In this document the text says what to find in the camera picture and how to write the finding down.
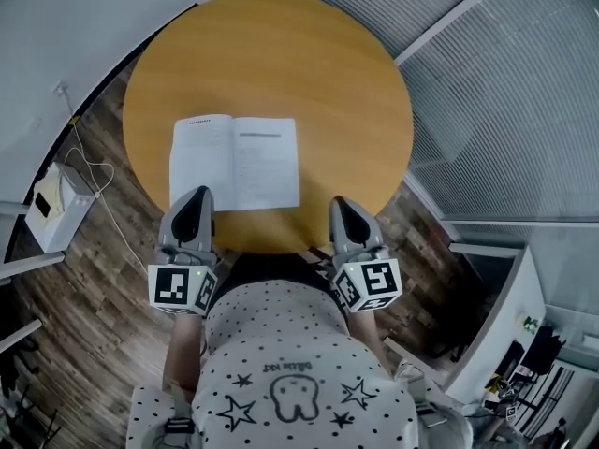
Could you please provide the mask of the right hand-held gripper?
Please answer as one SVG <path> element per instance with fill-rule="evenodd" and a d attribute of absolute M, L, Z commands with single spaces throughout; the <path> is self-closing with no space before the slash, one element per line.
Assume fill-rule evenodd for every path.
<path fill-rule="evenodd" d="M 335 252 L 345 253 L 377 241 L 380 228 L 359 203 L 335 196 L 329 205 L 329 233 Z M 336 255 L 333 266 L 332 287 L 349 312 L 384 309 L 402 294 L 399 263 L 386 246 Z"/>

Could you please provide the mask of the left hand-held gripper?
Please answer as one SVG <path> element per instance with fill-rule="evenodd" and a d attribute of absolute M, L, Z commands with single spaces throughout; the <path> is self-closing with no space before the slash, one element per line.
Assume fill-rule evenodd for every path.
<path fill-rule="evenodd" d="M 213 197 L 207 186 L 181 196 L 163 216 L 155 263 L 148 266 L 148 295 L 153 308 L 171 314 L 205 316 L 216 290 L 211 252 Z"/>

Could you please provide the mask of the white booklet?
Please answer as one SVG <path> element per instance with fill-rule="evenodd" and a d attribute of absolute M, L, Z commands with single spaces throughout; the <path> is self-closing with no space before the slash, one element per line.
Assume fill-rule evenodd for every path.
<path fill-rule="evenodd" d="M 169 202 L 206 186 L 217 211 L 296 208 L 300 179 L 295 121 L 224 114 L 174 125 Z"/>

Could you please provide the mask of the person's left forearm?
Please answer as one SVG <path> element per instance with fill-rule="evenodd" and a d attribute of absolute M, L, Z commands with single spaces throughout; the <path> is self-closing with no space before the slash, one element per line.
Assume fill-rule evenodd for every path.
<path fill-rule="evenodd" d="M 176 385 L 192 398 L 201 370 L 203 320 L 200 316 L 177 314 L 168 345 L 163 371 L 163 387 Z"/>

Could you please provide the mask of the person's right forearm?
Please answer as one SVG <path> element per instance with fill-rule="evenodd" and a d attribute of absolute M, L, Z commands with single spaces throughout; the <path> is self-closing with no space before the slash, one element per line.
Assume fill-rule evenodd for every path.
<path fill-rule="evenodd" d="M 391 374 L 387 357 L 381 342 L 373 311 L 350 312 L 347 316 L 350 335 L 365 344 L 377 357 L 382 368 Z"/>

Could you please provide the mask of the person's black trousers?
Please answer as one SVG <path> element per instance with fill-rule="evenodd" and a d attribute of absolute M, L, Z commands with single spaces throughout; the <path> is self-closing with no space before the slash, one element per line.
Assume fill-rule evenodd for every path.
<path fill-rule="evenodd" d="M 329 280 L 317 271 L 316 264 L 308 263 L 297 253 L 241 254 L 216 295 L 221 296 L 242 285 L 275 280 L 304 284 L 333 297 Z"/>

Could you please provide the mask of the white storage box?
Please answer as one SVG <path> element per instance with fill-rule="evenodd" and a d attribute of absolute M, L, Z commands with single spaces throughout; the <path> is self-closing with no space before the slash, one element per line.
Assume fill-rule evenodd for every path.
<path fill-rule="evenodd" d="M 33 194 L 32 203 L 25 215 L 26 225 L 44 253 L 65 251 L 95 202 L 94 193 L 75 168 L 52 163 L 47 172 L 56 166 L 65 166 L 66 171 L 62 181 L 62 194 L 66 203 L 65 213 L 47 221 L 37 210 Z"/>

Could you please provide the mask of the person's white star-print shirt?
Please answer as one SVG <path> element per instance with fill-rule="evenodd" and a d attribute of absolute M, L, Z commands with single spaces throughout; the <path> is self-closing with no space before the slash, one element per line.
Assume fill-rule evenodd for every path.
<path fill-rule="evenodd" d="M 126 449 L 472 448 L 469 423 L 388 375 L 318 289 L 242 285 L 204 328 L 195 395 L 138 386 Z"/>

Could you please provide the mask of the cream cloth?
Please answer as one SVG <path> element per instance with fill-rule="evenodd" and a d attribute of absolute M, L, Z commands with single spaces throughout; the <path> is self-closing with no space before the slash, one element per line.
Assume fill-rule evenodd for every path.
<path fill-rule="evenodd" d="M 45 196 L 51 205 L 47 221 L 51 221 L 65 213 L 65 199 L 62 194 L 62 181 L 66 175 L 65 166 L 50 168 L 47 174 L 34 185 L 34 204 L 37 193 Z"/>

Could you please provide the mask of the white low partition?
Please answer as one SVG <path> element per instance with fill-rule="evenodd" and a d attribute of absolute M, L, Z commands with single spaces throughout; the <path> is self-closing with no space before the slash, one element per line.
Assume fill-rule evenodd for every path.
<path fill-rule="evenodd" d="M 495 304 L 462 358 L 447 376 L 444 391 L 452 398 L 470 403 L 479 401 L 485 386 L 499 367 L 513 342 L 527 350 L 536 331 L 524 327 L 526 320 L 542 324 L 546 315 L 533 255 L 523 249 L 452 243 L 453 253 L 512 259 L 513 264 Z"/>

